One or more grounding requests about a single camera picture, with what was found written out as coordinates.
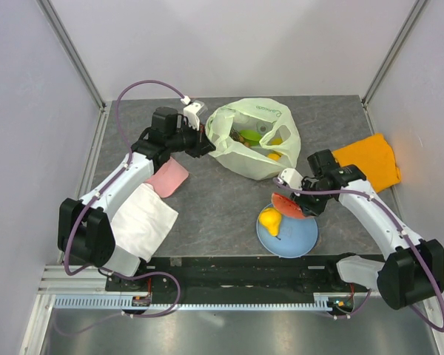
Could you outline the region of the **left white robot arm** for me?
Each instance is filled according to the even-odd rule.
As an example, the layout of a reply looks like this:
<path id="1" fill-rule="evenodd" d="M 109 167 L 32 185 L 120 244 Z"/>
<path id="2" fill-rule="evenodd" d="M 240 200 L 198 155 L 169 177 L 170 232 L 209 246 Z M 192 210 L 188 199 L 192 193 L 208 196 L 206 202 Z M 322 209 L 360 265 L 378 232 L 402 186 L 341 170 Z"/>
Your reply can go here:
<path id="1" fill-rule="evenodd" d="M 118 167 L 96 188 L 77 200 L 67 198 L 59 207 L 58 249 L 64 261 L 71 257 L 84 266 L 95 266 L 132 277 L 143 260 L 118 246 L 111 221 L 125 200 L 145 180 L 169 161 L 174 152 L 199 158 L 215 151 L 200 121 L 204 103 L 194 101 L 181 112 L 159 107 L 151 125 L 130 147 Z"/>

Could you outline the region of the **pale green plastic bag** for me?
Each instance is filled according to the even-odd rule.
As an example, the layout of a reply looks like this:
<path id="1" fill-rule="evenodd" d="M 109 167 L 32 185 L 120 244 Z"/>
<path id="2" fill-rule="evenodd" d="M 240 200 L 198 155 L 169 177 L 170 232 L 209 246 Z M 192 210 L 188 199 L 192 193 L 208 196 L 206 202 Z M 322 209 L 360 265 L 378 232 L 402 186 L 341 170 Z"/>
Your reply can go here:
<path id="1" fill-rule="evenodd" d="M 257 146 L 233 141 L 230 130 L 255 130 L 262 135 Z M 253 180 L 273 178 L 286 168 L 295 168 L 301 139 L 291 110 L 271 98 L 244 98 L 216 109 L 206 122 L 206 134 L 214 144 L 209 154 L 228 170 Z M 280 145 L 270 145 L 281 138 Z M 281 153 L 279 160 L 267 155 Z"/>

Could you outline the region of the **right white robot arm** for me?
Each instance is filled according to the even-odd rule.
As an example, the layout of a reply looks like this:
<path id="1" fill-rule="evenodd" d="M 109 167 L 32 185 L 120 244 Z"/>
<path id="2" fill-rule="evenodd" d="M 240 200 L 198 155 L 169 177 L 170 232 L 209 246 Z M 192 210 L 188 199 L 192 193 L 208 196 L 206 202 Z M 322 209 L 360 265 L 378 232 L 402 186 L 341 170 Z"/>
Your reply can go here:
<path id="1" fill-rule="evenodd" d="M 410 229 L 378 196 L 355 165 L 341 166 L 328 149 L 308 158 L 312 177 L 292 170 L 287 183 L 306 217 L 324 212 L 329 200 L 348 209 L 377 244 L 383 261 L 354 255 L 336 264 L 341 280 L 380 293 L 398 310 L 444 291 L 444 248 Z"/>

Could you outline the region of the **red fake watermelon slice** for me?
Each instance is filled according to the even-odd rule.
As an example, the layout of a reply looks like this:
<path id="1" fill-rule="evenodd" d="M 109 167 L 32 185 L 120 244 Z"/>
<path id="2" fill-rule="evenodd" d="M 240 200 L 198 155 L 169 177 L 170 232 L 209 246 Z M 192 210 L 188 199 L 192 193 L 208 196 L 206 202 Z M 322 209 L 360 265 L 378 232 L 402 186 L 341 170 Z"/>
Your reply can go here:
<path id="1" fill-rule="evenodd" d="M 299 220 L 306 218 L 306 215 L 303 213 L 301 207 L 286 196 L 274 192 L 271 196 L 271 202 L 274 208 L 283 216 Z"/>

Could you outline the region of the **yellow fake pear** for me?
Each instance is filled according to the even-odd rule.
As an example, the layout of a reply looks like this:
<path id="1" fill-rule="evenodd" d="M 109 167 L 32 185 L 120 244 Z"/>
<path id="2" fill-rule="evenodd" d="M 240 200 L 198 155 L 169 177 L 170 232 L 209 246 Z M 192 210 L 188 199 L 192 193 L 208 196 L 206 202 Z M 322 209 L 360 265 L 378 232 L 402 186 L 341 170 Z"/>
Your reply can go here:
<path id="1" fill-rule="evenodd" d="M 259 223 L 268 231 L 273 237 L 277 237 L 280 231 L 280 224 L 283 215 L 275 208 L 269 207 L 264 209 L 259 215 Z"/>

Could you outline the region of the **yellow fake lemon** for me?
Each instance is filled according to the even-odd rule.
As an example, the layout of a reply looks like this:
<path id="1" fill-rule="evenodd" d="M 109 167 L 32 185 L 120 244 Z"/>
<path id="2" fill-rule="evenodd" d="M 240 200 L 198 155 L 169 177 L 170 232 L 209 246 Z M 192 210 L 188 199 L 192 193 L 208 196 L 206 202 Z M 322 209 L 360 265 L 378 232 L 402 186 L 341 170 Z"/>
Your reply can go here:
<path id="1" fill-rule="evenodd" d="M 283 143 L 283 140 L 281 138 L 275 138 L 270 142 L 270 145 L 280 145 L 281 143 Z M 272 160 L 279 160 L 281 158 L 281 153 L 276 152 L 276 151 L 272 151 L 270 152 L 267 157 L 272 159 Z"/>

